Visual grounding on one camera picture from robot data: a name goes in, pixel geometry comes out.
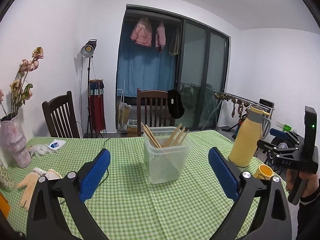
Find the person's right hand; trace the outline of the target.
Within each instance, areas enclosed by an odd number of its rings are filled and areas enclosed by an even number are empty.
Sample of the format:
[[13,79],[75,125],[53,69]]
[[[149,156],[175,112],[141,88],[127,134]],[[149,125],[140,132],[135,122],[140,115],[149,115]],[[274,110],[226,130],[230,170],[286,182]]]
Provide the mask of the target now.
[[[286,172],[286,191],[291,191],[293,188],[293,185],[294,185],[293,173],[294,173],[294,170],[287,170]],[[300,171],[299,176],[302,180],[308,181],[301,195],[302,198],[308,197],[317,191],[317,189],[319,188],[318,174]]]

